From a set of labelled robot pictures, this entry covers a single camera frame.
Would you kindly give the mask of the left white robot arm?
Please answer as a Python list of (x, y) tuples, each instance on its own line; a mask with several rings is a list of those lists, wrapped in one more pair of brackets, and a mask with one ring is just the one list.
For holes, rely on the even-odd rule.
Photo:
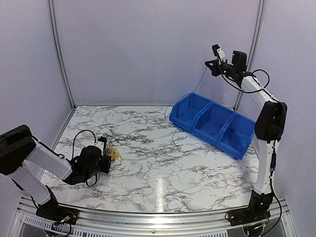
[(111, 157), (107, 154), (107, 139), (96, 138), (78, 156), (65, 158), (36, 138), (26, 125), (18, 126), (0, 136), (0, 172), (8, 176), (37, 204), (37, 211), (52, 220), (62, 216), (63, 208), (53, 191), (29, 169), (32, 163), (68, 185), (87, 183), (99, 173), (109, 173)]

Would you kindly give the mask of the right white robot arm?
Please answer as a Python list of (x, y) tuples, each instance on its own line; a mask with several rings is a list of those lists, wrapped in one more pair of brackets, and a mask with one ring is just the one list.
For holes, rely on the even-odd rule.
[(213, 45), (212, 50), (216, 58), (205, 62), (211, 74), (221, 76), (233, 88), (249, 94), (261, 108), (254, 125), (259, 141), (259, 172), (244, 214), (247, 220), (255, 221), (269, 209), (275, 196), (273, 184), (277, 151), (284, 132), (287, 105), (271, 95), (254, 72), (246, 70), (246, 53), (233, 51), (232, 62), (228, 63), (219, 45)]

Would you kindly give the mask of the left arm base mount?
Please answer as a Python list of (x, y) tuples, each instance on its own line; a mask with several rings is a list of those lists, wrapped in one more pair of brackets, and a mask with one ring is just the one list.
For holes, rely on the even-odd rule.
[(71, 224), (77, 222), (79, 210), (75, 208), (60, 206), (57, 202), (47, 202), (39, 205), (36, 215), (48, 220), (54, 221), (56, 224)]

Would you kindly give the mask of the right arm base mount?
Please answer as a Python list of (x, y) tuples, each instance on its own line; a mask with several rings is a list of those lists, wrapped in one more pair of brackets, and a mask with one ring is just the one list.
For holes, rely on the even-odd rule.
[(266, 220), (269, 219), (270, 216), (271, 214), (268, 210), (244, 207), (229, 210), (225, 214), (225, 219), (230, 222), (231, 226), (237, 226)]

